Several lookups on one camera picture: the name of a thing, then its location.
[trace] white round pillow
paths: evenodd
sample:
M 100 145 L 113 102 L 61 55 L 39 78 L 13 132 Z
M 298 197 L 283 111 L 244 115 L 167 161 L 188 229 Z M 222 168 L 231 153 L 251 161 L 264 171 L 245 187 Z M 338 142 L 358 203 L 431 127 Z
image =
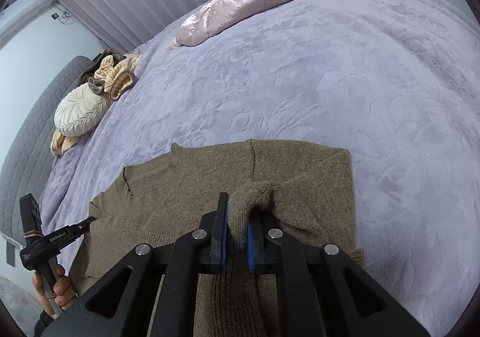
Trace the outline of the white round pillow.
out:
M 107 97 L 93 93 L 86 82 L 60 102 L 53 117 L 55 127 L 65 137 L 82 136 L 102 120 L 110 105 Z

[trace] black sleeve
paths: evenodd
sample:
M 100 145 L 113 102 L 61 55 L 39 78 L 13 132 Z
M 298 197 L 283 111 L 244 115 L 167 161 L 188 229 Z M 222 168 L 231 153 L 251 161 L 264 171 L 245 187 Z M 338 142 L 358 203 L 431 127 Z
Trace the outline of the black sleeve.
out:
M 53 322 L 53 318 L 49 317 L 45 311 L 40 314 L 40 319 L 35 324 L 34 337 L 40 337 L 43 331 Z

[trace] silver screw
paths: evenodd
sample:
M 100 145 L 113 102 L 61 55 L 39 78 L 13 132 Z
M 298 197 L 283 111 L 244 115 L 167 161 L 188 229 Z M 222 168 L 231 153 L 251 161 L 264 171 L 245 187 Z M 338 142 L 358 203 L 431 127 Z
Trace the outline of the silver screw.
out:
M 145 243 L 142 243 L 135 248 L 135 253 L 139 256 L 146 255 L 148 252 L 150 252 L 150 246 Z
M 325 250 L 325 253 L 326 253 L 327 255 L 330 255 L 330 256 L 335 256 L 335 255 L 337 255 L 338 252 L 340 251 L 340 249 L 338 248 L 338 246 L 333 245 L 332 243 L 325 245 L 325 247 L 323 248 L 323 250 Z
M 280 230 L 279 228 L 271 228 L 268 231 L 268 236 L 270 238 L 281 238 L 283 236 L 283 231 Z
M 198 228 L 191 235 L 196 240 L 203 240 L 207 236 L 207 232 L 201 228 Z

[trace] air conditioner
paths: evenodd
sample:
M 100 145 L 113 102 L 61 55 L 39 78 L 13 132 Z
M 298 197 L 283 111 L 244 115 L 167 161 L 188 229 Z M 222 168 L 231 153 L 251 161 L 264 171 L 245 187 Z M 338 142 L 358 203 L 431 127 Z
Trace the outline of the air conditioner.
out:
M 53 0 L 17 0 L 0 13 L 0 47 L 35 15 L 50 7 Z

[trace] hand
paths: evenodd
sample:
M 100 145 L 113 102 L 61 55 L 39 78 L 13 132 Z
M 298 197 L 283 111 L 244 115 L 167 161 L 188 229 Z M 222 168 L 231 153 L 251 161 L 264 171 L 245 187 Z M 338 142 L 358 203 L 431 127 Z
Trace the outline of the hand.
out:
M 55 298 L 55 303 L 63 310 L 68 309 L 72 304 L 74 304 L 77 299 L 75 294 L 75 289 L 71 286 L 71 281 L 68 276 L 65 276 L 65 269 L 61 265 L 57 265 L 58 281 L 53 286 L 54 292 L 57 294 Z M 57 319 L 58 315 L 55 314 L 52 306 L 50 305 L 49 300 L 45 296 L 45 291 L 43 289 L 43 280 L 38 273 L 34 273 L 32 277 L 32 284 L 35 287 L 35 290 L 38 294 L 38 299 L 40 304 L 47 313 L 53 319 Z

